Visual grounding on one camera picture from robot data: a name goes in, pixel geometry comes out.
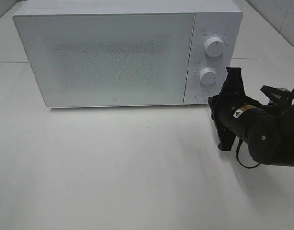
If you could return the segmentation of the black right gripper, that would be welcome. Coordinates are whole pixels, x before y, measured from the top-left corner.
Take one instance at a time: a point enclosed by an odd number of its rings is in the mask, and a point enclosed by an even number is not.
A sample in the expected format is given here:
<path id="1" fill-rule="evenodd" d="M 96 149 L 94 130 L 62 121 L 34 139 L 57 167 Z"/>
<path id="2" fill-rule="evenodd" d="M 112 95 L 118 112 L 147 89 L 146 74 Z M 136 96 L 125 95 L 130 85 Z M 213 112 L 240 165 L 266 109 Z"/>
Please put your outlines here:
<path id="1" fill-rule="evenodd" d="M 221 151 L 230 151 L 236 137 L 248 143 L 249 130 L 262 104 L 246 96 L 240 67 L 226 67 L 227 77 L 220 93 L 208 98 Z"/>

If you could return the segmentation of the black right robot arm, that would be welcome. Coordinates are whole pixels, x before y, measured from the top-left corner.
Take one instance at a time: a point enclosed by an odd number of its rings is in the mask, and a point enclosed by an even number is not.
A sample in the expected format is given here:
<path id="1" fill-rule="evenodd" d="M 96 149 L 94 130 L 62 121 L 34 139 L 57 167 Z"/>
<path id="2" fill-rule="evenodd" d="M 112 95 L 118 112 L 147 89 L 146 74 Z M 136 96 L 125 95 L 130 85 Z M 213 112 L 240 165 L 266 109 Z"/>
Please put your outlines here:
<path id="1" fill-rule="evenodd" d="M 208 98 L 218 148 L 230 151 L 239 138 L 236 155 L 246 143 L 257 165 L 294 167 L 294 88 L 263 86 L 261 91 L 270 101 L 261 104 L 245 94 L 240 67 L 226 71 L 220 93 Z"/>

